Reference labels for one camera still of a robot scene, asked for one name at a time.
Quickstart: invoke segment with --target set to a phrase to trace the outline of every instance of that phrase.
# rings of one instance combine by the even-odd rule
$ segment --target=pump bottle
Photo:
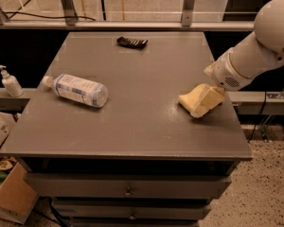
[[[42,84],[51,87],[57,96],[95,108],[103,107],[108,96],[108,90],[104,85],[66,74],[61,74],[56,78],[45,76]]]
[[[5,65],[0,65],[1,75],[2,75],[2,84],[7,89],[8,93],[11,96],[17,97],[21,96],[24,92],[21,85],[19,84],[15,76],[10,75]]]

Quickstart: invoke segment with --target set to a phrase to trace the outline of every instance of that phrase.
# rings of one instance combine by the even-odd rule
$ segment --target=wooden drawer
[[[102,219],[72,218],[72,227],[199,227],[197,221],[189,220],[148,220],[148,219]]]
[[[28,173],[40,196],[78,198],[216,199],[231,183],[219,176],[134,176]]]
[[[205,204],[164,200],[53,201],[53,206],[62,216],[85,218],[196,220],[204,219],[210,211],[210,206]]]

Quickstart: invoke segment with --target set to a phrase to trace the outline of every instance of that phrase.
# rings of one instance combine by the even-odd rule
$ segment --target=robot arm
[[[273,0],[257,14],[254,32],[204,72],[225,90],[237,91],[259,74],[281,66],[284,66],[284,0]]]

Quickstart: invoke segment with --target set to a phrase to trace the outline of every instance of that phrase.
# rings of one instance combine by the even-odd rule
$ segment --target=floor
[[[44,0],[31,0],[25,7],[18,0],[1,0],[5,2],[6,10],[22,8],[24,11],[37,11],[48,15],[61,14],[62,8],[57,0],[51,0],[52,4]],[[85,8],[80,0],[75,0],[75,7],[81,15],[86,12],[102,20],[100,0],[94,2],[86,0]],[[155,20],[155,21],[179,21],[183,0],[153,0],[157,2],[155,7],[146,8],[148,1],[124,0],[125,20]],[[227,0],[196,0],[194,20],[217,22],[222,19],[221,11],[224,10]],[[165,6],[171,3],[172,8]],[[107,0],[108,20],[124,20],[121,0]],[[173,14],[167,16],[167,11],[173,10]],[[25,15],[16,15],[14,20],[27,19]],[[254,122],[241,121],[242,129],[248,139],[254,127]],[[232,184],[223,193],[218,201],[212,202],[212,211],[200,221],[201,227],[246,227],[284,226],[284,120],[277,118],[268,128],[269,142],[264,142],[256,131],[250,141],[250,147],[254,153],[251,162],[241,163],[232,174]],[[47,218],[51,215],[48,207],[48,199],[40,199],[25,226],[59,226]],[[0,227],[19,226],[12,222],[0,219]]]

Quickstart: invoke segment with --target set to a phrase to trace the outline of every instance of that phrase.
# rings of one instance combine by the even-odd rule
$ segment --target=white spray bottle
[[[5,70],[6,68],[7,67],[5,65],[0,65],[2,84],[11,96],[21,96],[24,92],[21,85],[15,76],[10,75]]]

